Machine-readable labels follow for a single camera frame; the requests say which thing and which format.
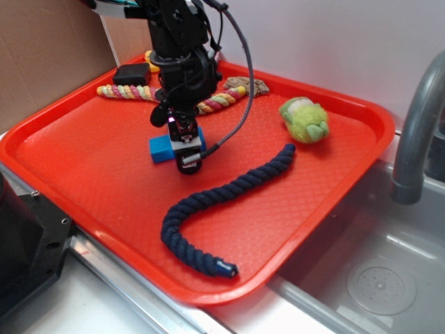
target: navy rope toy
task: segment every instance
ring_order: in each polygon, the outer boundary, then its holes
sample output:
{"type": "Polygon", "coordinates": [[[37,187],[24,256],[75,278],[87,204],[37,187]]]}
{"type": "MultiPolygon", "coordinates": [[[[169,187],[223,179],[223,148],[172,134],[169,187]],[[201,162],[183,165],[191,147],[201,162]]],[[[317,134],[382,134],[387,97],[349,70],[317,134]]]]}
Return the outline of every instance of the navy rope toy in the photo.
{"type": "Polygon", "coordinates": [[[293,161],[296,147],[286,144],[284,149],[268,163],[256,169],[249,170],[246,174],[221,187],[193,193],[172,206],[163,220],[161,239],[163,243],[184,264],[194,270],[208,276],[222,276],[233,278],[238,274],[235,264],[226,263],[220,257],[214,257],[196,249],[179,232],[179,226],[190,215],[198,211],[204,211],[218,203],[234,200],[264,182],[273,179],[286,171],[293,161]]]}

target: plastic tray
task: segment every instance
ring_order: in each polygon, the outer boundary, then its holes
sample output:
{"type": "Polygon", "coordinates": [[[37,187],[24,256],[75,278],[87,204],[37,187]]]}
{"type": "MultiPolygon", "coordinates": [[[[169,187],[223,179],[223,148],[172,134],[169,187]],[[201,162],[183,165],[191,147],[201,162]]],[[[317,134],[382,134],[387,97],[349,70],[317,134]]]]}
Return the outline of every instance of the plastic tray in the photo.
{"type": "MultiPolygon", "coordinates": [[[[225,62],[220,71],[224,78],[247,75],[225,62]]],[[[375,104],[256,72],[270,94],[256,98],[245,126],[204,160],[197,174],[182,175],[174,161],[154,164],[149,155],[148,140],[167,132],[149,123],[154,103],[96,95],[114,72],[11,129],[0,142],[0,160],[144,277],[194,305],[225,303],[264,285],[394,136],[392,119],[375,104]],[[189,269],[161,242],[165,213],[182,198],[230,182],[294,142],[278,108],[298,96],[328,111],[329,138],[297,143],[296,160],[285,174],[192,216],[181,228],[198,248],[237,264],[238,277],[210,278],[189,269]]],[[[158,84],[152,78],[150,86],[158,84]]],[[[244,97],[198,117],[207,145],[237,124],[246,102],[244,97]]]]}

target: blue foam block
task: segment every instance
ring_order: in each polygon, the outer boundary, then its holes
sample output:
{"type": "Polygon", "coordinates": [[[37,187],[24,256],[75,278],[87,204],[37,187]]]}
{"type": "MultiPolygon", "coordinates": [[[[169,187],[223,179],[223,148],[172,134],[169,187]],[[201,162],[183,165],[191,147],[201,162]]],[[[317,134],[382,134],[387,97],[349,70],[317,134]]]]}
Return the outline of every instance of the blue foam block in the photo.
{"type": "MultiPolygon", "coordinates": [[[[204,134],[202,133],[201,127],[197,128],[198,134],[201,139],[201,151],[206,150],[206,143],[204,140],[204,134]]],[[[148,141],[149,150],[154,163],[159,163],[167,160],[172,160],[175,158],[175,151],[172,149],[172,144],[170,143],[170,136],[168,134],[156,138],[152,138],[148,141]]]]}

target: gray faucet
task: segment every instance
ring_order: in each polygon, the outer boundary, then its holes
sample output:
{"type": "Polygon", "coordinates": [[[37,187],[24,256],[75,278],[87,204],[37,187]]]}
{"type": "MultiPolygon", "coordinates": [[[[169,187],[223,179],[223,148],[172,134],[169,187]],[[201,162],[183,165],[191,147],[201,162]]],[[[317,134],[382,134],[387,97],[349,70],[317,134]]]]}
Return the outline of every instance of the gray faucet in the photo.
{"type": "Polygon", "coordinates": [[[391,198],[414,204],[423,173],[445,182],[445,51],[430,64],[417,87],[403,125],[391,180],[391,198]]]}

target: sink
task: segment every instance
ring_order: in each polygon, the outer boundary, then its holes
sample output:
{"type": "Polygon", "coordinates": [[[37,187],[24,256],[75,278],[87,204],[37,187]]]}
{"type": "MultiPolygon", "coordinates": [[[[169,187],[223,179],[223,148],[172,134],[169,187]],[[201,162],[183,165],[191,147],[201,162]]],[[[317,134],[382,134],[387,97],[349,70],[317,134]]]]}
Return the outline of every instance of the sink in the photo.
{"type": "Polygon", "coordinates": [[[445,185],[399,205],[391,172],[375,163],[280,269],[280,293],[336,333],[444,332],[445,185]]]}

